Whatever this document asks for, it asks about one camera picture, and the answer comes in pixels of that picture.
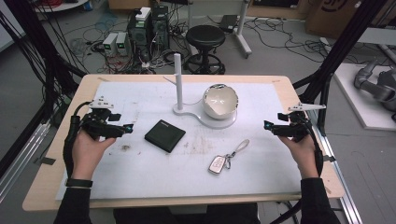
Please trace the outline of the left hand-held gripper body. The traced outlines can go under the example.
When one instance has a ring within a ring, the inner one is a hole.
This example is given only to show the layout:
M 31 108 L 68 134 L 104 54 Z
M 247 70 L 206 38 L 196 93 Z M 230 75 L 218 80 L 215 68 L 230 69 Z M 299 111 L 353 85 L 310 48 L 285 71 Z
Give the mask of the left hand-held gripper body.
M 104 138 L 117 138 L 124 135 L 122 126 L 108 124 L 108 118 L 113 114 L 110 109 L 114 107 L 103 96 L 88 103 L 91 112 L 86 114 L 80 122 L 80 127 L 93 139 L 99 136 Z

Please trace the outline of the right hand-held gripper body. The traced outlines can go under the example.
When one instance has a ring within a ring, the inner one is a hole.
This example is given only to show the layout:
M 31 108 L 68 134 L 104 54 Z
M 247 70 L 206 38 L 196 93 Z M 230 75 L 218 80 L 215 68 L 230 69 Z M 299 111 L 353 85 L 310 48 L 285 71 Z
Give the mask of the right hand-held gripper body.
M 273 135 L 293 137 L 296 142 L 302 140 L 306 135 L 312 134 L 312 123 L 306 116 L 305 112 L 308 110 L 325 109 L 325 105 L 311 105 L 298 103 L 290 106 L 289 110 L 289 124 L 275 125 L 272 130 Z

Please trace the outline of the person's right hand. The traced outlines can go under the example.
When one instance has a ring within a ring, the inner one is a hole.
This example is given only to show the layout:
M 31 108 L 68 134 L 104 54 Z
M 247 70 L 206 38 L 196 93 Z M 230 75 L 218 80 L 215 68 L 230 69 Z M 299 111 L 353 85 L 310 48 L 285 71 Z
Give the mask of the person's right hand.
M 315 145 L 310 135 L 299 142 L 288 137 L 279 136 L 279 140 L 290 150 L 291 156 L 296 161 L 302 179 L 318 177 L 315 160 Z

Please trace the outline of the person's left hand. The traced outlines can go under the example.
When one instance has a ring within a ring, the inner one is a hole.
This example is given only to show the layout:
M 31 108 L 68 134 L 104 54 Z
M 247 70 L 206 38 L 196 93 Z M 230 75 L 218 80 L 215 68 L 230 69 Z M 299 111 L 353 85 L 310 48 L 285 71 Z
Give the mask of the person's left hand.
M 115 138 L 107 138 L 104 141 L 94 140 L 84 130 L 79 131 L 72 149 L 74 162 L 72 177 L 91 180 L 105 151 L 115 142 Z

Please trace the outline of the black square wallet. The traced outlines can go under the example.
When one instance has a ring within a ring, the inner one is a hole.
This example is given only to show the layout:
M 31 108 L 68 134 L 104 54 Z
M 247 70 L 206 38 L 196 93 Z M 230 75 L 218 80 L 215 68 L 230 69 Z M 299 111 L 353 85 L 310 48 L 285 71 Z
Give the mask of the black square wallet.
M 145 139 L 156 147 L 171 153 L 185 131 L 160 119 L 146 134 Z

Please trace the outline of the white table mat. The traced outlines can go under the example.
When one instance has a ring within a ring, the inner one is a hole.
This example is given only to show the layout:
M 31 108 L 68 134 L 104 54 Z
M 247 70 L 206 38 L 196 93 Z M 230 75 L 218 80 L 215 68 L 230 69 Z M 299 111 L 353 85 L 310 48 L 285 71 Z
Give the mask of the white table mat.
M 239 98 L 236 122 L 215 130 L 192 116 L 177 116 L 176 88 L 169 82 L 103 82 L 96 94 L 121 114 L 120 124 L 134 130 L 106 150 L 93 176 L 94 199 L 143 199 L 248 194 L 292 194 L 300 173 L 289 150 L 264 130 L 282 112 L 272 84 L 234 83 Z M 186 133 L 171 153 L 154 146 L 145 134 L 160 120 Z M 208 172 L 217 155 L 249 145 L 219 175 Z

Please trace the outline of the white eggshell-shaped bowl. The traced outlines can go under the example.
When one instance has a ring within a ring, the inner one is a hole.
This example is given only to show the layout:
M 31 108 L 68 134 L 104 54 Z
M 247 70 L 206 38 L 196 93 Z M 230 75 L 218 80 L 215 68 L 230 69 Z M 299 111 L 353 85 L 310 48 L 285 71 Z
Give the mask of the white eggshell-shaped bowl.
M 214 84 L 203 94 L 203 109 L 213 119 L 228 119 L 238 107 L 236 91 L 225 84 Z

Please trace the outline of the black wristband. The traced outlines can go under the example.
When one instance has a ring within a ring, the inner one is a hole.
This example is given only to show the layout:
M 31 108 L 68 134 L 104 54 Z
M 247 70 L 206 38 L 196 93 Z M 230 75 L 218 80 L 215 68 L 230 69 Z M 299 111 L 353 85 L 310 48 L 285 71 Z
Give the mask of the black wristband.
M 92 181 L 85 179 L 67 178 L 65 181 L 65 185 L 69 188 L 76 187 L 90 189 L 92 187 Z

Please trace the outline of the white floor platform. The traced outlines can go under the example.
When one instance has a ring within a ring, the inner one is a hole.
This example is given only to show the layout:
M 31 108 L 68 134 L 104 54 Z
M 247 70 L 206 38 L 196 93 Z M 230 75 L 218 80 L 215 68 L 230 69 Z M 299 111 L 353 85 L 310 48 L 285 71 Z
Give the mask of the white floor platform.
M 391 118 L 393 113 L 382 106 L 370 93 L 354 87 L 354 78 L 363 67 L 364 64 L 342 63 L 335 72 L 335 80 L 363 128 L 396 132 L 396 122 Z

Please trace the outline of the small white device box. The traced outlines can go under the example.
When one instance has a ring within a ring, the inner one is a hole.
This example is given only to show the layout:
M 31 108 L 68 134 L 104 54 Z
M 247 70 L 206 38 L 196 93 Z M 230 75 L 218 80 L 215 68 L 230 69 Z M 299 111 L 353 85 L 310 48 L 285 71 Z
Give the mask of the small white device box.
M 103 41 L 103 47 L 105 50 L 105 54 L 108 57 L 114 57 L 117 54 L 117 41 L 118 35 L 115 33 L 110 33 L 106 39 Z
M 119 32 L 116 40 L 116 47 L 120 56 L 128 55 L 127 34 Z

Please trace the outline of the black computer tower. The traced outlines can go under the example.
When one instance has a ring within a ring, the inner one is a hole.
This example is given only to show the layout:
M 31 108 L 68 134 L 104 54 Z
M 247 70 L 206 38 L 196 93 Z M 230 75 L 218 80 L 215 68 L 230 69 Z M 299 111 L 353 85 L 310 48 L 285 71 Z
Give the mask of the black computer tower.
M 151 8 L 136 8 L 129 20 L 127 31 L 134 57 L 141 62 L 148 62 L 150 60 L 149 43 L 152 40 Z
M 169 49 L 168 6 L 152 8 L 153 43 L 162 50 Z

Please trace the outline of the white desk leg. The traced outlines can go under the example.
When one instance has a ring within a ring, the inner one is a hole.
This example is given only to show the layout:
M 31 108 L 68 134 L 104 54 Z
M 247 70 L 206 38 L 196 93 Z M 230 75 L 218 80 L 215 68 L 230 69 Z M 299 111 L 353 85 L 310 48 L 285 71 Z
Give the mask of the white desk leg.
M 239 20 L 237 23 L 237 28 L 234 31 L 234 35 L 235 35 L 238 43 L 242 47 L 242 50 L 245 53 L 246 59 L 252 54 L 252 50 L 251 50 L 250 46 L 248 45 L 248 42 L 246 41 L 246 39 L 243 36 L 244 25 L 245 25 L 245 21 L 246 21 L 247 12 L 248 12 L 249 2 L 250 2 L 250 0 L 241 0 L 241 9 L 240 9 L 240 12 L 238 15 Z

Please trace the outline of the black round stool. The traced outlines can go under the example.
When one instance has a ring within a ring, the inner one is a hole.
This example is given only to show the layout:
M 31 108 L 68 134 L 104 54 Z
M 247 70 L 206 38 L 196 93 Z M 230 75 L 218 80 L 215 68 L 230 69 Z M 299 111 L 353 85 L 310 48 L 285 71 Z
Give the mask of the black round stool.
M 223 75 L 225 65 L 210 51 L 216 52 L 225 39 L 225 34 L 219 27 L 197 25 L 190 28 L 186 33 L 186 40 L 197 49 L 197 53 L 184 62 L 184 69 L 198 75 Z

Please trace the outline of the brown cardboard box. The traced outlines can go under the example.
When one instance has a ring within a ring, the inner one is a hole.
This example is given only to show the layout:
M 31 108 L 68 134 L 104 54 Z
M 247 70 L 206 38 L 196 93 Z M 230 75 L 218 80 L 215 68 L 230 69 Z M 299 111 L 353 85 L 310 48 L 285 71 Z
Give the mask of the brown cardboard box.
M 311 35 L 337 39 L 347 27 L 364 0 L 311 0 L 313 6 L 305 20 L 305 31 Z M 371 27 L 387 26 L 396 19 L 395 0 L 386 0 Z

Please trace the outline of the aluminium rail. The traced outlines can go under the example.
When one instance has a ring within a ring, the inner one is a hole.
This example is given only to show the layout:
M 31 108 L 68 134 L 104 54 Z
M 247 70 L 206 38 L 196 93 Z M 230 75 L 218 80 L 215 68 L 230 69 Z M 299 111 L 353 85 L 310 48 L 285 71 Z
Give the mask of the aluminium rail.
M 28 162 L 38 148 L 42 141 L 47 136 L 51 125 L 47 123 L 40 123 L 32 134 L 29 135 L 27 141 L 22 145 L 21 152 L 17 154 L 16 159 L 7 168 L 5 174 L 0 178 L 0 204 L 7 197 L 7 194 L 21 176 L 22 171 L 27 166 Z
M 324 180 L 328 197 L 339 201 L 348 224 L 363 224 L 328 138 L 323 136 L 317 127 L 314 127 L 313 130 L 323 155 L 327 158 L 324 162 L 321 176 Z

